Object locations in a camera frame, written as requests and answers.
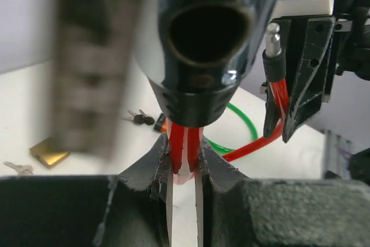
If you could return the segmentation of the large brass padlock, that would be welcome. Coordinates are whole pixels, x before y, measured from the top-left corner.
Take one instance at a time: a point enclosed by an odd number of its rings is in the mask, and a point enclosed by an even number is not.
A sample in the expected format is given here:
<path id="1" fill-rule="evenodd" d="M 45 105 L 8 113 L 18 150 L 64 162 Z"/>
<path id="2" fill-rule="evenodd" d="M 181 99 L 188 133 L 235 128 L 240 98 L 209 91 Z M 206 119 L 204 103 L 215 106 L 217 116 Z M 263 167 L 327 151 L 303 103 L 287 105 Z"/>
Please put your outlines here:
<path id="1" fill-rule="evenodd" d="M 30 155 L 46 168 L 51 169 L 65 160 L 70 152 L 62 152 L 56 148 L 51 138 L 46 138 L 29 149 Z"/>

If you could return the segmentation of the orange black padlock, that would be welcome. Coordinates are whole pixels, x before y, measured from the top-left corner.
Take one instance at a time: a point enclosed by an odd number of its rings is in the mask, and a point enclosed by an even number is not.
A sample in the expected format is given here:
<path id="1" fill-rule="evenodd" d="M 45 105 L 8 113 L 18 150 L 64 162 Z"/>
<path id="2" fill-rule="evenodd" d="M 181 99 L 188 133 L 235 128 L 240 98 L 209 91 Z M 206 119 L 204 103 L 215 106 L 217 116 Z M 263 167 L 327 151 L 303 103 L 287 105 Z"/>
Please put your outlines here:
<path id="1" fill-rule="evenodd" d="M 163 113 L 160 113 L 155 121 L 153 130 L 157 132 L 167 132 L 166 117 Z"/>

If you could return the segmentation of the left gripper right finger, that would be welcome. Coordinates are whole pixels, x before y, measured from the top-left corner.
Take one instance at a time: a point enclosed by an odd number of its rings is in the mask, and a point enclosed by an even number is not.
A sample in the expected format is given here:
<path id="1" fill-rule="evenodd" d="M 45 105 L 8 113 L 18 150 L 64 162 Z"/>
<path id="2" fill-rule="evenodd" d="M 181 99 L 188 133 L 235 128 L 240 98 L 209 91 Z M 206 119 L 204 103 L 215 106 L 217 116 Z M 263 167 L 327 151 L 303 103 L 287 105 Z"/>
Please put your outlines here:
<path id="1" fill-rule="evenodd" d="M 369 187 L 251 179 L 206 139 L 195 170 L 199 246 L 368 246 Z"/>

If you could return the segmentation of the green cable lock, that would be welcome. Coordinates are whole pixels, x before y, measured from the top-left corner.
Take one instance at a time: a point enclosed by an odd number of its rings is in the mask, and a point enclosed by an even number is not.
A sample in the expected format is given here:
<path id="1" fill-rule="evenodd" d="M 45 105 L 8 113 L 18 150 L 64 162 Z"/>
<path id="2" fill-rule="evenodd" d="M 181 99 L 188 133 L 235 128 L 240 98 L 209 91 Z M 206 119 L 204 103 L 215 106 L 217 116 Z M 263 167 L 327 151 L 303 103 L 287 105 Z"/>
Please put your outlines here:
<path id="1" fill-rule="evenodd" d="M 227 105 L 221 118 L 205 128 L 204 135 L 221 154 L 230 153 L 259 138 L 254 123 L 231 103 Z"/>

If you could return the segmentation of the black head key bunch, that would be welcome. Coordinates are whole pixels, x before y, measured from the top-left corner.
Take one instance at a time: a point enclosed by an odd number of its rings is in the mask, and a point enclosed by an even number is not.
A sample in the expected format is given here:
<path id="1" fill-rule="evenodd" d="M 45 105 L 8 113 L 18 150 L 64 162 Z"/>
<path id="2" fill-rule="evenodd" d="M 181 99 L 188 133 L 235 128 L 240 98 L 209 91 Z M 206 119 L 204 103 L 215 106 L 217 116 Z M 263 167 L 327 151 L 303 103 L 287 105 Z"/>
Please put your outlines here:
<path id="1" fill-rule="evenodd" d="M 127 112 L 131 115 L 130 117 L 122 117 L 122 120 L 130 121 L 136 125 L 145 124 L 147 126 L 152 126 L 155 123 L 155 119 L 147 115 L 143 112 L 143 110 L 139 110 L 139 113 L 135 113 L 131 110 L 127 110 Z"/>

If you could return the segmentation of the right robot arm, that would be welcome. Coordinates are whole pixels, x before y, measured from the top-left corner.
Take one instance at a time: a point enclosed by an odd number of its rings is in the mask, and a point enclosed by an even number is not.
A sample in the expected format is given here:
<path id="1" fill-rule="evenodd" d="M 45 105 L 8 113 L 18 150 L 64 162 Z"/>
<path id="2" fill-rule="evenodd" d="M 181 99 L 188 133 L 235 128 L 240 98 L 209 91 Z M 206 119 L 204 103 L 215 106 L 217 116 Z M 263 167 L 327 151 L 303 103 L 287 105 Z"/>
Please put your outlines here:
<path id="1" fill-rule="evenodd" d="M 262 54 L 264 137 L 287 142 L 311 119 L 369 135 L 369 0 L 278 0 Z"/>

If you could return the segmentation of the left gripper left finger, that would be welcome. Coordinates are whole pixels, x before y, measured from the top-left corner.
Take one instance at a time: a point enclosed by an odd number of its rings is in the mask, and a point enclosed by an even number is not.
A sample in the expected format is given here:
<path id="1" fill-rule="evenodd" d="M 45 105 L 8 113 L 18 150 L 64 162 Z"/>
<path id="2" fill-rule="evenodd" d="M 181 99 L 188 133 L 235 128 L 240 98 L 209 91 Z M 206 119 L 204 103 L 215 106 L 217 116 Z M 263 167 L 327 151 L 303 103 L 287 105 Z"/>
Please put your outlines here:
<path id="1" fill-rule="evenodd" d="M 168 140 L 116 175 L 1 179 L 2 246 L 169 246 Z"/>

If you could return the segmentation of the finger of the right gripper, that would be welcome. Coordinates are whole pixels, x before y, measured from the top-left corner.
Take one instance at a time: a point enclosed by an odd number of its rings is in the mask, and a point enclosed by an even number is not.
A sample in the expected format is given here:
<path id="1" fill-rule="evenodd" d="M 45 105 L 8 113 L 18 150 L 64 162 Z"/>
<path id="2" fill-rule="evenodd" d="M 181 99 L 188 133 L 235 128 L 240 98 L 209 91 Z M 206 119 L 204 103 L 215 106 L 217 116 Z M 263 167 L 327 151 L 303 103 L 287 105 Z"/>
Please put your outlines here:
<path id="1" fill-rule="evenodd" d="M 282 50 L 278 56 L 268 57 L 264 50 L 262 53 L 264 72 L 267 81 L 266 114 L 264 120 L 263 136 L 269 138 L 279 119 L 279 107 L 275 104 L 271 83 L 279 82 L 286 77 L 286 52 Z"/>
<path id="2" fill-rule="evenodd" d="M 283 17 L 290 106 L 283 141 L 318 114 L 324 97 L 335 19 Z"/>

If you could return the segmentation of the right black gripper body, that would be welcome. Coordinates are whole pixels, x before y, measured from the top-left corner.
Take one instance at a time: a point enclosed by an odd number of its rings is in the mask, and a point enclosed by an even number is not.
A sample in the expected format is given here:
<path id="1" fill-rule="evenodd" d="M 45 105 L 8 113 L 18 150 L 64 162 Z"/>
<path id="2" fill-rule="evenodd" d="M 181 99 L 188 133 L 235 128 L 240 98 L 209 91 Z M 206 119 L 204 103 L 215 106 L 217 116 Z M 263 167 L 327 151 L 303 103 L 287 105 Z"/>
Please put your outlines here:
<path id="1" fill-rule="evenodd" d="M 343 43 L 345 36 L 349 34 L 351 31 L 352 22 L 348 19 L 346 15 L 341 16 L 341 18 L 339 19 L 335 18 L 334 16 L 295 16 L 295 17 L 333 17 L 335 19 L 330 57 L 328 60 L 327 79 L 325 82 L 324 97 L 323 97 L 323 102 L 328 102 L 331 97 L 332 85 L 333 85 L 333 80 L 334 80 L 334 72 L 335 72 L 337 59 L 340 55 L 341 45 Z M 276 54 L 273 56 L 275 57 L 275 56 L 278 56 L 282 50 L 285 50 L 286 52 L 285 43 L 283 42 L 284 22 L 282 20 L 282 17 L 278 19 L 273 19 L 272 24 L 278 25 L 280 28 L 278 31 L 278 34 L 280 36 L 280 41 L 279 43 L 277 43 Z M 289 95 L 288 83 L 287 83 L 287 54 L 286 54 L 286 77 L 279 82 L 273 82 L 273 83 L 281 83 L 281 82 L 286 83 L 287 93 Z"/>

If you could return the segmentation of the red lock keys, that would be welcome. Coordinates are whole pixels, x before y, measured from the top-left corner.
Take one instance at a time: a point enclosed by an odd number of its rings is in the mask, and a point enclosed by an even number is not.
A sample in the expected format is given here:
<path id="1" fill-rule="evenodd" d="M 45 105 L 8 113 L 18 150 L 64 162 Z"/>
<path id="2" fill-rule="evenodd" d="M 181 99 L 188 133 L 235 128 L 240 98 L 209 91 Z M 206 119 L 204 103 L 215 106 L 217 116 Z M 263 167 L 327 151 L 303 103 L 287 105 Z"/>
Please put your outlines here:
<path id="1" fill-rule="evenodd" d="M 55 0 L 51 136 L 59 150 L 109 158 L 141 0 Z"/>

